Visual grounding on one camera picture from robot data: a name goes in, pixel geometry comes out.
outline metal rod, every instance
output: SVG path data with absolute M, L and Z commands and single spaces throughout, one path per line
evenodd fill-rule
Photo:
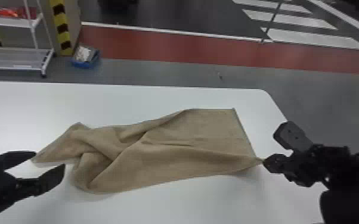
M 29 6 L 28 6 L 28 0 L 23 0 L 23 1 L 24 1 L 24 5 L 25 5 L 26 17 L 27 17 L 27 20 L 28 20 L 28 23 L 29 23 L 30 33 L 32 35 L 33 44 L 35 45 L 35 49 L 36 49 L 36 56 L 37 56 L 38 61 L 39 61 L 39 67 L 41 68 L 43 59 L 42 59 L 41 54 L 39 52 L 39 45 L 38 45 L 38 41 L 36 40 L 35 28 L 33 27 L 32 20 L 30 19 L 30 11 L 29 11 Z
M 270 30 L 271 25 L 274 23 L 274 19 L 276 18 L 276 15 L 278 14 L 278 12 L 280 11 L 281 5 L 284 3 L 284 0 L 280 0 L 280 2 L 277 5 L 277 8 L 271 18 L 271 20 L 268 22 L 268 25 L 266 27 L 266 31 L 264 32 L 265 36 L 268 36 L 268 31 Z M 262 37 L 262 40 L 260 41 L 260 43 L 263 43 L 265 40 L 265 36 Z
M 54 48 L 53 47 L 53 43 L 52 43 L 52 41 L 51 41 L 51 36 L 50 36 L 50 32 L 49 32 L 49 28 L 48 28 L 48 26 L 47 26 L 47 22 L 46 22 L 46 18 L 45 18 L 45 14 L 43 13 L 43 8 L 42 8 L 42 5 L 41 5 L 41 2 L 40 2 L 40 0 L 36 0 L 37 2 L 38 2 L 38 6 L 39 6 L 39 9 L 40 9 L 40 11 L 41 11 L 41 13 L 42 13 L 42 15 L 43 15 L 43 24 L 45 25 L 45 29 L 46 29 L 46 33 L 47 33 L 47 38 L 49 39 L 49 44 L 50 44 L 50 48 Z

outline towel fold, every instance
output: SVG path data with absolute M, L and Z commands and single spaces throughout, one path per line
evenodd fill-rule
M 68 128 L 34 162 L 78 158 L 72 181 L 94 193 L 121 192 L 261 163 L 234 109 L 184 110 L 133 125 Z

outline white line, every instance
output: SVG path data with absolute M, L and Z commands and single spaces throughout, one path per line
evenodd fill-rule
M 359 49 L 359 42 L 355 41 L 353 38 L 344 36 L 331 36 L 279 29 L 270 29 L 268 31 L 268 36 L 272 40 L 280 42 Z
M 264 7 L 264 8 L 277 8 L 277 2 L 269 2 L 269 1 L 262 1 L 262 0 L 233 0 L 235 3 L 243 4 L 243 5 L 253 5 L 257 7 Z M 292 5 L 283 3 L 281 5 L 281 10 L 288 10 L 288 11 L 296 11 L 302 13 L 311 13 L 306 8 L 299 6 L 299 5 Z
M 205 36 L 208 38 L 234 39 L 234 40 L 241 40 L 241 41 L 255 41 L 255 42 L 261 41 L 261 38 L 247 38 L 244 36 L 217 35 L 217 34 L 210 34 L 210 33 L 197 33 L 197 32 L 188 32 L 188 31 L 179 31 L 179 30 L 155 29 L 155 28 L 146 28 L 146 27 L 138 27 L 138 26 L 123 26 L 123 25 L 105 24 L 105 23 L 82 22 L 82 25 L 125 29 L 125 30 L 140 30 L 140 31 L 158 32 L 158 33 L 173 33 L 173 34 L 190 35 L 190 36 Z
M 359 29 L 359 21 L 358 20 L 336 10 L 335 8 L 331 7 L 330 5 L 325 4 L 324 2 L 321 2 L 318 0 L 308 0 L 308 1 L 312 2 L 313 4 L 321 7 L 322 9 L 326 10 L 327 12 L 332 13 L 333 15 L 337 16 L 341 20 L 343 20 Z
M 253 11 L 253 10 L 243 10 L 246 15 L 248 15 L 252 20 L 262 20 L 262 21 L 270 21 L 273 17 L 272 13 L 265 13 L 260 11 Z M 274 19 L 276 23 L 285 23 L 285 24 L 295 24 L 299 26 L 309 26 L 309 27 L 319 27 L 319 28 L 327 28 L 336 30 L 334 26 L 329 24 L 324 20 L 320 20 L 317 18 L 306 18 L 300 16 L 293 16 L 293 15 L 283 15 L 277 14 L 276 18 Z

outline crosswalk marking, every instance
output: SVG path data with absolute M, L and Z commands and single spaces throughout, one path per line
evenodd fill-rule
M 265 13 L 265 12 L 253 11 L 253 10 L 243 10 L 243 11 L 252 20 L 270 21 L 271 18 L 273 17 L 273 13 Z M 317 18 L 299 17 L 299 16 L 293 16 L 293 15 L 277 14 L 274 19 L 274 22 L 294 24 L 294 25 L 300 25 L 300 26 L 327 28 L 327 29 L 333 29 L 333 30 L 337 29 L 324 20 L 320 20 Z
M 330 36 L 279 29 L 270 29 L 268 31 L 268 36 L 272 40 L 280 42 L 359 49 L 359 42 L 355 41 L 353 38 L 343 36 Z
M 257 7 L 265 7 L 265 8 L 277 8 L 277 2 L 269 2 L 269 1 L 262 1 L 262 0 L 233 0 L 235 3 L 243 4 L 243 5 L 253 5 Z M 311 13 L 306 8 L 299 6 L 299 5 L 292 5 L 288 3 L 283 3 L 281 5 L 281 10 L 288 10 L 288 11 L 296 11 L 300 13 Z

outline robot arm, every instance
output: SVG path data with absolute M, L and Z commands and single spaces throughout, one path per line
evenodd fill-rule
M 293 153 L 268 157 L 264 166 L 269 172 L 282 173 L 299 186 L 323 183 L 328 191 L 320 197 L 320 208 L 326 224 L 359 223 L 359 153 L 313 144 L 293 122 L 281 124 L 274 139 Z
M 13 151 L 0 155 L 0 212 L 15 202 L 31 196 L 42 195 L 63 180 L 65 164 L 57 166 L 38 178 L 15 178 L 5 170 L 10 169 L 34 157 L 30 151 Z

